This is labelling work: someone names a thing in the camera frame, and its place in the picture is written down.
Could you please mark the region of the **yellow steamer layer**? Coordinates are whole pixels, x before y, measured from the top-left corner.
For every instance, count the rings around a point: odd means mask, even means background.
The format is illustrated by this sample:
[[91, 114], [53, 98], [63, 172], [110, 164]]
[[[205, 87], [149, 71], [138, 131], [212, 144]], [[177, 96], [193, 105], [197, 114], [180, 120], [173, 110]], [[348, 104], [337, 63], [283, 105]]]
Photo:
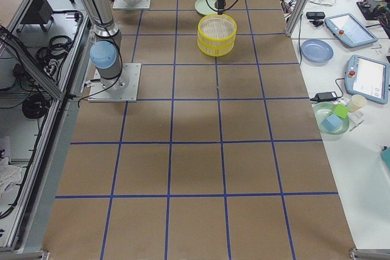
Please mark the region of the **yellow steamer layer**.
[[206, 44], [200, 39], [197, 40], [197, 45], [199, 50], [203, 54], [211, 57], [222, 57], [227, 55], [233, 50], [234, 44], [235, 42], [231, 41], [228, 44], [223, 44], [221, 46], [220, 45], [214, 46], [214, 45]]
[[197, 39], [205, 46], [226, 46], [235, 41], [236, 32], [236, 21], [226, 14], [206, 15], [197, 25]]

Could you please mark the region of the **light green plate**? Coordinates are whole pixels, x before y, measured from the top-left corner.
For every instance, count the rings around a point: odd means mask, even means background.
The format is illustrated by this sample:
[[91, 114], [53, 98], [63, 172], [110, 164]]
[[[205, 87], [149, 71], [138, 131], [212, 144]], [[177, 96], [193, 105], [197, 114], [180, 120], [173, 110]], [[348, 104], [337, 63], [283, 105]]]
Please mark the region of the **light green plate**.
[[216, 13], [216, 1], [217, 0], [197, 0], [194, 4], [196, 12], [202, 16]]

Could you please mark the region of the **blue plate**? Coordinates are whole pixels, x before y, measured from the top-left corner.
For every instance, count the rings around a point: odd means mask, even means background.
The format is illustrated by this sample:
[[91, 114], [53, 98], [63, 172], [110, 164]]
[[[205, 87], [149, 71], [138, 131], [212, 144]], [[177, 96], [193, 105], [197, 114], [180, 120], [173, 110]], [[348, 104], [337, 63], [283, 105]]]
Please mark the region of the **blue plate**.
[[318, 39], [305, 40], [300, 48], [303, 56], [318, 66], [328, 63], [334, 55], [332, 47], [327, 42]]

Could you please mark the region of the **far teach pendant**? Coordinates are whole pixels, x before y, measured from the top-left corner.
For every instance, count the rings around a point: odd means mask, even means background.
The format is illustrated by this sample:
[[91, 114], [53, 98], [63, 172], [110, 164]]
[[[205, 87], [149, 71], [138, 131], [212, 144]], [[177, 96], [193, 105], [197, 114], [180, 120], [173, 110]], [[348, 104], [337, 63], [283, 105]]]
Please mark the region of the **far teach pendant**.
[[366, 46], [378, 41], [378, 38], [350, 13], [327, 17], [324, 23], [347, 47]]

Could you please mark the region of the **teach pendant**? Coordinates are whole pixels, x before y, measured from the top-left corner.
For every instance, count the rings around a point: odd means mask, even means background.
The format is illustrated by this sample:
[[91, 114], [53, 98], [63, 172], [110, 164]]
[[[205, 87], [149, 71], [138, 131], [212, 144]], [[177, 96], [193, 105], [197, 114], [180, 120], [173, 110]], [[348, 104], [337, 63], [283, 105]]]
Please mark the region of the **teach pendant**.
[[389, 99], [389, 64], [352, 55], [346, 64], [344, 86], [351, 95], [360, 94], [385, 105]]
[[347, 47], [366, 46], [378, 41], [378, 38], [350, 13], [327, 17], [324, 23]]

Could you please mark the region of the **green bowl with blocks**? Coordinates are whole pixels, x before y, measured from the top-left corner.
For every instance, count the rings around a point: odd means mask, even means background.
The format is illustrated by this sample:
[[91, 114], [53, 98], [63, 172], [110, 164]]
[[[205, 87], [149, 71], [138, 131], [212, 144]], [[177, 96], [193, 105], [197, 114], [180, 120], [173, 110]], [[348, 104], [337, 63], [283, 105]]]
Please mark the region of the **green bowl with blocks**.
[[340, 135], [349, 129], [348, 116], [341, 118], [335, 113], [336, 104], [321, 102], [313, 106], [319, 130], [331, 135]]

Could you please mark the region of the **near teach pendant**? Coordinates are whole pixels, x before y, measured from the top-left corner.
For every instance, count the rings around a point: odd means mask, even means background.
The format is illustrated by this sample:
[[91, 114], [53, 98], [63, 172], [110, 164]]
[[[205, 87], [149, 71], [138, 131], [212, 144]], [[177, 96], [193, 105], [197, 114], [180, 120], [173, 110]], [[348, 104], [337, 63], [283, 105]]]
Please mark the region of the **near teach pendant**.
[[344, 86], [351, 95], [360, 94], [385, 105], [389, 99], [389, 64], [352, 55], [346, 64]]

